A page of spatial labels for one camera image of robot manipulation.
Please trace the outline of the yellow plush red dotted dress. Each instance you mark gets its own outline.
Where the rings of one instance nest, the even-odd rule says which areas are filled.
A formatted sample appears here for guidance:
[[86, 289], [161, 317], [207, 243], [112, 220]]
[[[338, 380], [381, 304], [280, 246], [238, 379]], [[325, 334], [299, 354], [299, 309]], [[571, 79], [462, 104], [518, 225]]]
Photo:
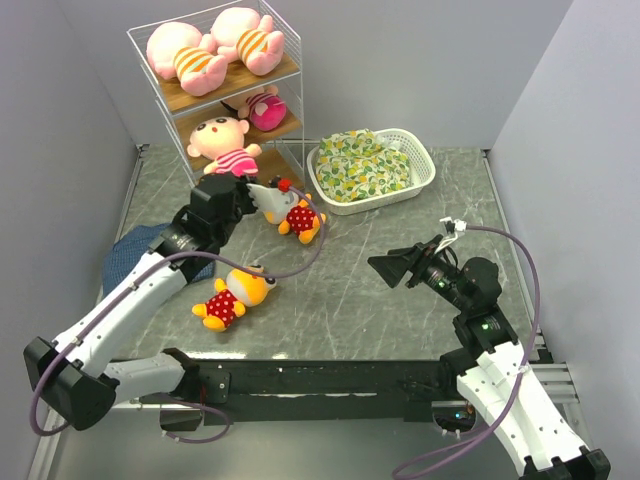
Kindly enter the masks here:
[[204, 303], [192, 307], [192, 313], [203, 325], [215, 332], [227, 330], [247, 309], [260, 305], [276, 286], [276, 279], [264, 277], [261, 265], [250, 265], [244, 270], [232, 269], [225, 278], [214, 282], [215, 295]]

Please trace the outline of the black-haired doll pink striped dress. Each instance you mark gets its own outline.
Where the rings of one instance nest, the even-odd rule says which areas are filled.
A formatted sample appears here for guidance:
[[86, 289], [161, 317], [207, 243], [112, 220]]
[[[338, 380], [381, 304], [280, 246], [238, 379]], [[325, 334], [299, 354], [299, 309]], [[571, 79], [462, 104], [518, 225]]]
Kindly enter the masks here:
[[279, 96], [276, 85], [247, 90], [221, 101], [239, 119], [248, 120], [260, 131], [276, 129], [287, 115], [286, 102]]

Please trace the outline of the pink plush pig striped shirt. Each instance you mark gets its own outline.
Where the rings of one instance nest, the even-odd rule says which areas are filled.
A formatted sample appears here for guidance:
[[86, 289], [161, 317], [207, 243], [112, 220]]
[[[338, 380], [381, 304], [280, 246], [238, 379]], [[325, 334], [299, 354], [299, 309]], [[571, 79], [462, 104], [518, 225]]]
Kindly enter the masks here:
[[228, 60], [216, 54], [216, 41], [184, 22], [166, 22], [149, 37], [146, 57], [164, 80], [176, 79], [186, 93], [200, 97], [217, 90], [227, 74]]

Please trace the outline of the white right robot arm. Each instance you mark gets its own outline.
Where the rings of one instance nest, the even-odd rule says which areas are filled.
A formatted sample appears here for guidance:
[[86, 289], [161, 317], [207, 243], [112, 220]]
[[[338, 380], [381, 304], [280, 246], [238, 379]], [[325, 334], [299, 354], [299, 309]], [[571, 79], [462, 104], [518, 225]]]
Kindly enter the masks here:
[[458, 266], [436, 240], [390, 250], [369, 265], [394, 288], [424, 284], [458, 310], [460, 348], [442, 355], [436, 389], [467, 400], [522, 479], [606, 479], [611, 465], [562, 417], [529, 363], [529, 353], [498, 305], [499, 268], [473, 257]]

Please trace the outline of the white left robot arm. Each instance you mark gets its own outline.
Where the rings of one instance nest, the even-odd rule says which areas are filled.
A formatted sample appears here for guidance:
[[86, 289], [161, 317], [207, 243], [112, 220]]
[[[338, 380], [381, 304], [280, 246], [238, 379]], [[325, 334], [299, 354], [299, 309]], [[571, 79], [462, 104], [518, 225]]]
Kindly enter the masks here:
[[33, 400], [82, 431], [134, 398], [166, 394], [185, 402], [199, 396], [199, 366], [178, 349], [124, 362], [115, 355], [138, 324], [219, 260], [238, 223], [257, 212], [260, 187], [247, 175], [203, 176], [189, 203], [100, 303], [53, 340], [37, 337], [25, 347]]

